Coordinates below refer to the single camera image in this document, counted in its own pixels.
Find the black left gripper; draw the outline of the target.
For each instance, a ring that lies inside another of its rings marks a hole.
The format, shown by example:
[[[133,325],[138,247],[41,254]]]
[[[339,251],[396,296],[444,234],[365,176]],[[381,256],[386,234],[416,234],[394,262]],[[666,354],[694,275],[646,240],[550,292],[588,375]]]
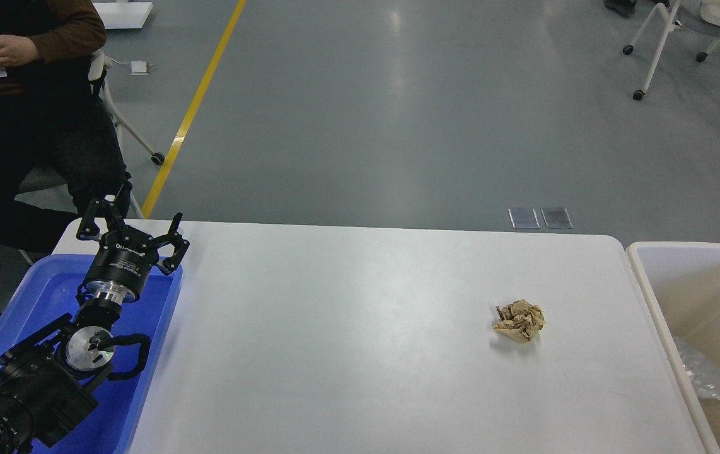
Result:
[[[102,218],[107,233],[101,234],[96,219]],[[175,273],[189,249],[190,242],[179,228],[182,213],[171,219],[164,235],[151,236],[139,230],[125,229],[124,216],[115,195],[94,198],[80,219],[76,238],[81,241],[100,242],[100,249],[83,279],[83,289],[90,293],[114,290],[120,293],[116,302],[135,302],[141,298],[151,267],[164,276]],[[171,245],[171,255],[161,258],[159,250]]]

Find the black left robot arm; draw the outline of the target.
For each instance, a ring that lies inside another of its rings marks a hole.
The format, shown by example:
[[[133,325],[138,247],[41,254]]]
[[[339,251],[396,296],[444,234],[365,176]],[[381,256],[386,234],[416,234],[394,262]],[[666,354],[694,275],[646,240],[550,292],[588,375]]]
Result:
[[[127,224],[115,198],[92,201],[76,237],[100,247],[78,285],[77,313],[0,354],[0,453],[30,453],[34,441],[56,445],[98,407],[95,388],[147,368],[153,337],[113,328],[124,305],[141,298],[151,270],[179,270],[190,245],[181,222],[178,212],[164,235],[153,236]]]

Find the person's left hand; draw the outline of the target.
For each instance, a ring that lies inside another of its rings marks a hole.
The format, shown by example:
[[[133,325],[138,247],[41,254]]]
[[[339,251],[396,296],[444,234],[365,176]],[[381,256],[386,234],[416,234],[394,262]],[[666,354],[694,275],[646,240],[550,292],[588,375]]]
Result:
[[[41,59],[35,42],[22,35],[0,35],[0,67],[20,67]]]

